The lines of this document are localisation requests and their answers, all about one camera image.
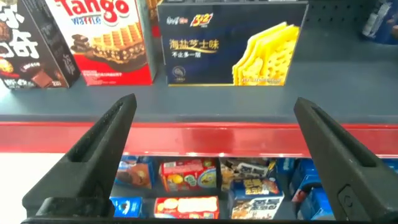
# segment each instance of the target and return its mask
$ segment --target white wall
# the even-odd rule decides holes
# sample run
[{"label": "white wall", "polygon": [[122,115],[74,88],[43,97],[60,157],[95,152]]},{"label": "white wall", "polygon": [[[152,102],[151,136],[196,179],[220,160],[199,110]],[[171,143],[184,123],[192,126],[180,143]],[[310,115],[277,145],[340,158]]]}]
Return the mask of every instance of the white wall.
[{"label": "white wall", "polygon": [[26,218],[23,196],[62,155],[0,153],[0,223],[19,224]]}]

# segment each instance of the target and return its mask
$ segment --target red packaging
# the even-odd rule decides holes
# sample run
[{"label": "red packaging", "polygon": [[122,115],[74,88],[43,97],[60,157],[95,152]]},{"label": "red packaging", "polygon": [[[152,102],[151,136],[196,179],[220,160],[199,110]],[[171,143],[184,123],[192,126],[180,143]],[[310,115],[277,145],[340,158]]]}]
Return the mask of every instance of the red packaging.
[{"label": "red packaging", "polygon": [[155,218],[217,219],[220,210],[216,196],[157,198],[154,214]]},{"label": "red packaging", "polygon": [[156,74],[141,0],[47,0],[87,85],[150,85]]},{"label": "red packaging", "polygon": [[214,159],[189,159],[165,162],[160,165],[159,175],[166,191],[196,190],[216,187]]}]

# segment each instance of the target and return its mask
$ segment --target snack package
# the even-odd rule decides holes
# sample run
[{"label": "snack package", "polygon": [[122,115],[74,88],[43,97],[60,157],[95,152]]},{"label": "snack package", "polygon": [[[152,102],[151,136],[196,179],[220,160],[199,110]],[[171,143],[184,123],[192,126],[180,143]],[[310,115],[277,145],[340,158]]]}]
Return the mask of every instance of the snack package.
[{"label": "snack package", "polygon": [[362,35],[379,44],[398,45],[398,1],[377,0]]},{"label": "snack package", "polygon": [[152,35],[154,37],[160,37],[159,31],[159,20],[157,18],[157,3],[161,0],[146,0],[149,10],[149,19],[152,26]]},{"label": "snack package", "polygon": [[162,163],[159,175],[167,192],[213,188],[217,185],[216,164],[212,158]]},{"label": "snack package", "polygon": [[397,159],[382,159],[385,165],[389,166],[396,173],[398,173],[398,160]]},{"label": "snack package", "polygon": [[150,85],[156,74],[144,0],[45,0],[87,85]]},{"label": "snack package", "polygon": [[331,210],[326,192],[322,188],[314,188],[300,206],[299,220],[336,220]]},{"label": "snack package", "polygon": [[307,1],[160,2],[169,85],[285,85],[307,7]]},{"label": "snack package", "polygon": [[155,184],[154,161],[148,156],[123,155],[115,183],[151,189]]},{"label": "snack package", "polygon": [[278,158],[276,160],[276,172],[287,176],[290,181],[294,173],[294,158]]},{"label": "snack package", "polygon": [[275,178],[233,180],[228,208],[232,219],[273,219],[284,199]]},{"label": "snack package", "polygon": [[114,217],[145,218],[142,213],[142,197],[110,197]]},{"label": "snack package", "polygon": [[275,161],[266,158],[220,158],[222,190],[229,190],[232,180],[251,177],[268,177]]},{"label": "snack package", "polygon": [[0,80],[6,87],[69,88],[79,77],[44,1],[0,1]]},{"label": "snack package", "polygon": [[302,159],[295,170],[289,185],[292,202],[301,203],[313,187],[322,187],[318,171],[311,159]]},{"label": "snack package", "polygon": [[218,197],[157,198],[154,214],[155,218],[217,219]]}]

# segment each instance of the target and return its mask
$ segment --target black cookie box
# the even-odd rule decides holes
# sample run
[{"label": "black cookie box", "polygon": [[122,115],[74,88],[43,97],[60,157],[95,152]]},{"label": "black cookie box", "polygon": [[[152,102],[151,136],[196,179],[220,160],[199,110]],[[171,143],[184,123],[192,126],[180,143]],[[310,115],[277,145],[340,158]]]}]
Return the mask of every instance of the black cookie box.
[{"label": "black cookie box", "polygon": [[0,0],[0,79],[8,88],[69,88],[79,76],[45,1]]}]

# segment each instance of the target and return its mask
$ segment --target red shelf edge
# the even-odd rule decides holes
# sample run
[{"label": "red shelf edge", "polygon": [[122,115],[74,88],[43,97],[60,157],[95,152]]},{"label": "red shelf edge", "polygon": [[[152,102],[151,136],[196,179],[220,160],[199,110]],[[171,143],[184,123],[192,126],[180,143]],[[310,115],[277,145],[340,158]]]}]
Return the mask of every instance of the red shelf edge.
[{"label": "red shelf edge", "polygon": [[[88,122],[0,122],[0,152],[65,153]],[[344,124],[379,157],[398,157],[398,125]],[[309,157],[298,124],[134,123],[126,154],[152,156]]]}]

